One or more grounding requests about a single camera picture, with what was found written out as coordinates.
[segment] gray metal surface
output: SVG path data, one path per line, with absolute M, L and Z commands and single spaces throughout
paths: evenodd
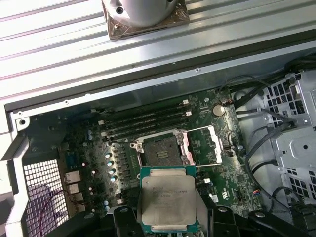
M 316 167 L 316 133 L 312 127 L 285 131 L 272 141 L 280 167 L 292 169 Z
M 313 145 L 316 141 L 313 129 L 316 125 L 315 78 L 315 70 L 289 74 L 265 89 L 263 101 L 268 109 L 297 120 L 296 129 L 272 139 L 275 156 L 282 168 L 316 167 Z M 270 120 L 275 127 L 280 124 L 276 118 Z
M 178 0 L 103 0 L 109 15 L 124 25 L 148 27 L 171 14 Z
M 187 0 L 190 24 L 109 41 L 99 0 L 0 2 L 0 103 L 315 29 L 315 0 Z

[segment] capacitor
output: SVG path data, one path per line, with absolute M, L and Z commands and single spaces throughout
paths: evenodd
M 105 156 L 106 159 L 111 158 L 112 153 L 106 153 L 104 156 Z
M 107 166 L 108 166 L 108 167 L 111 167 L 112 165 L 114 165 L 114 162 L 113 162 L 113 161 L 109 161 L 109 162 L 107 163 Z
M 114 175 L 115 172 L 116 172 L 115 169 L 111 169 L 111 170 L 109 171 L 109 174 L 110 174 L 110 175 Z
M 99 171 L 97 169 L 91 170 L 91 174 L 97 174 Z
M 116 179 L 118 179 L 118 177 L 117 177 L 116 175 L 114 175 L 114 176 L 112 176 L 112 177 L 110 178 L 110 181 L 111 181 L 111 182 L 115 182 Z

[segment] ram slot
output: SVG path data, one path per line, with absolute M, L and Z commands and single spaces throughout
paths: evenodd
M 164 121 L 157 124 L 152 124 L 151 126 L 142 127 L 139 129 L 133 129 L 133 130 L 119 133 L 119 134 L 109 135 L 108 138 L 110 138 L 110 140 L 119 140 L 122 138 L 130 138 L 130 137 L 137 138 L 140 134 L 144 134 L 144 133 L 152 134 L 161 130 L 167 130 L 168 128 L 176 128 L 179 125 L 186 124 L 188 121 L 189 121 L 188 117 L 180 117 L 180 118 Z
M 159 123 L 159 122 L 163 122 L 166 120 L 170 120 L 170 119 L 174 119 L 174 118 L 180 118 L 182 116 L 184 116 L 184 112 L 178 112 L 176 114 L 172 114 L 172 115 L 160 115 L 151 119 L 146 119 L 144 121 L 139 121 L 139 122 L 135 122 L 132 124 L 126 124 L 124 126 L 121 127 L 117 127 L 117 128 L 113 128 L 113 129 L 107 129 L 108 134 L 114 134 L 114 133 L 118 133 L 121 131 L 126 131 L 126 129 L 136 129 L 139 127 L 144 127 L 144 126 L 148 126 L 148 125 L 152 125 L 154 123 Z
M 136 116 L 136 117 L 132 117 L 132 118 L 118 118 L 118 119 L 116 119 L 116 121 L 110 120 L 109 122 L 107 122 L 105 124 L 105 126 L 108 129 L 114 129 L 114 128 L 121 126 L 121 124 L 123 124 L 123 126 L 126 126 L 127 124 L 137 123 L 138 121 L 143 121 L 145 119 L 149 120 L 151 117 L 155 117 L 157 115 L 165 116 L 168 114 L 184 112 L 185 110 L 187 110 L 187 105 L 177 105 L 177 106 L 173 105 L 173 106 L 164 107 L 164 108 L 158 109 L 158 110 L 156 109 L 156 110 L 144 111 L 145 114 L 142 114 L 142 115 Z

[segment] integrated circuit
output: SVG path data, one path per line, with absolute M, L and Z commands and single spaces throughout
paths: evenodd
M 239 183 L 244 182 L 245 181 L 245 177 L 241 174 L 241 175 L 237 175 L 237 181 Z
M 144 142 L 144 156 L 147 166 L 182 165 L 175 136 Z

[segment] screw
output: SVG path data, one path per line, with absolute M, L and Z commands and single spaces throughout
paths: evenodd
M 264 218 L 265 217 L 265 214 L 263 214 L 262 212 L 257 212 L 255 214 L 256 217 L 259 217 L 259 218 Z
M 219 207 L 218 210 L 220 212 L 227 212 L 227 208 L 225 208 L 225 207 Z

